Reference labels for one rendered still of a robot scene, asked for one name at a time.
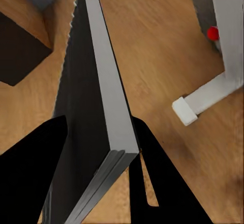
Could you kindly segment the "notebook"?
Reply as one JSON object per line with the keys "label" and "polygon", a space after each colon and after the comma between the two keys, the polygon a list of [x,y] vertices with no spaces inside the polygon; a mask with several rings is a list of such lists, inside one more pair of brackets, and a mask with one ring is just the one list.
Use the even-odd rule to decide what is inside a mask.
{"label": "notebook", "polygon": [[76,0],[52,117],[68,134],[42,224],[81,224],[142,150],[100,0]]}

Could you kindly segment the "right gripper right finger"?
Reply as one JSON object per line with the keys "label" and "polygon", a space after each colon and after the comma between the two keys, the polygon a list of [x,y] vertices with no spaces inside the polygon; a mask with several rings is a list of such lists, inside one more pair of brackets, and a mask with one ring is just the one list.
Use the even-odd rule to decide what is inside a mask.
{"label": "right gripper right finger", "polygon": [[147,203],[138,154],[128,167],[131,224],[214,224],[149,127],[132,118],[159,207]]}

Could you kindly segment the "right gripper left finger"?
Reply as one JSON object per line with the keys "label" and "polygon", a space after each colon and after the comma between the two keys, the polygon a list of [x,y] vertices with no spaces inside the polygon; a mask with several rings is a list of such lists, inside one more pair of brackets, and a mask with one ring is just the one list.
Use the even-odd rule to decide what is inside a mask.
{"label": "right gripper left finger", "polygon": [[0,224],[37,224],[67,134],[59,116],[0,155]]}

